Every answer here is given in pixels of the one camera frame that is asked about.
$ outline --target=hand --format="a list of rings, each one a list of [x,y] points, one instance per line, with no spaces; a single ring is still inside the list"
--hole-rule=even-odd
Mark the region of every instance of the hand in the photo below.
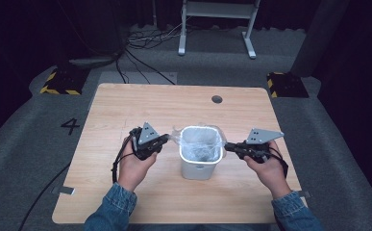
[[[133,192],[141,181],[143,181],[147,170],[156,162],[157,158],[157,152],[155,152],[146,160],[141,161],[133,153],[132,141],[128,141],[122,153],[122,159],[119,165],[119,177],[117,179],[117,183],[129,192]]]
[[[269,146],[279,151],[278,145],[275,141],[270,141]],[[270,149],[270,152],[277,155],[277,153],[272,149]],[[263,164],[258,164],[248,156],[245,156],[244,160],[248,167],[257,173],[264,186],[272,192],[274,199],[291,193],[291,189],[285,180],[284,170],[276,158],[271,157]]]

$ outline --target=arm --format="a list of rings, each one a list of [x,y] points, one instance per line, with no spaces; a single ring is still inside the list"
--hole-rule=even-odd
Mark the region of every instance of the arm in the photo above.
[[[119,177],[104,196],[98,210],[85,222],[85,230],[126,230],[129,216],[136,206],[135,188],[146,177],[149,167],[156,162],[157,153],[144,161],[133,155],[132,141],[123,151],[119,164]]]
[[[270,141],[269,146],[279,151],[274,141]],[[244,160],[272,193],[276,218],[285,230],[323,230],[320,221],[304,205],[298,192],[290,189],[278,160],[270,158],[263,164],[258,164],[248,156],[245,156]]]

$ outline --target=sleeve cuff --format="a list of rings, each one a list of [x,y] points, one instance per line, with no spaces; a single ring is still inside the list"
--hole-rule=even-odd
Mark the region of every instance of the sleeve cuff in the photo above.
[[[114,207],[117,207],[123,211],[127,211],[129,214],[134,210],[137,203],[137,196],[133,192],[129,192],[119,184],[114,183],[105,198]]]
[[[279,218],[294,214],[303,209],[305,204],[300,198],[298,192],[291,192],[282,198],[272,200],[272,206],[275,215]]]

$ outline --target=gray carpet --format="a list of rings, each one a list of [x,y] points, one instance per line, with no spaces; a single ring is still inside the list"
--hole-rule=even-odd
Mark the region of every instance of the gray carpet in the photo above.
[[[153,49],[130,51],[161,72],[176,73],[178,85],[267,89],[266,74],[289,71],[305,37],[302,31],[254,31],[252,42],[258,57],[251,60],[240,32],[240,28],[194,31],[187,37],[183,57],[177,55],[178,38]],[[146,75],[153,72],[137,66]],[[71,161],[97,85],[120,78],[111,64],[91,70],[82,95],[40,94],[53,68],[32,81],[33,97],[0,129],[0,230],[17,230],[37,195]],[[126,56],[120,68],[137,72]],[[132,83],[145,84],[140,79],[131,77]],[[164,84],[151,75],[150,79]],[[320,83],[312,77],[303,82],[310,98],[272,98],[271,102],[302,188],[312,194],[309,207],[326,230],[372,230],[372,189],[316,97]],[[69,136],[61,125],[71,118],[80,127]],[[58,225],[51,219],[58,199],[51,189],[62,185],[65,174],[43,194],[24,230],[83,229],[81,224]]]

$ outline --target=wooden table top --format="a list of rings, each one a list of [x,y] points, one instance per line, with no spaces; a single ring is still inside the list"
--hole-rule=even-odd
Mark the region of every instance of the wooden table top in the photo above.
[[[213,103],[214,95],[222,103]],[[102,84],[92,102],[53,221],[84,223],[112,186],[112,163],[125,137],[148,121],[162,134],[190,125],[215,125],[229,142],[247,139],[253,127],[281,131],[266,90],[259,88]],[[276,139],[289,165],[287,183],[301,187],[285,140]],[[256,173],[229,152],[211,179],[186,180],[179,146],[166,143],[136,188],[131,223],[274,223],[272,196]]]

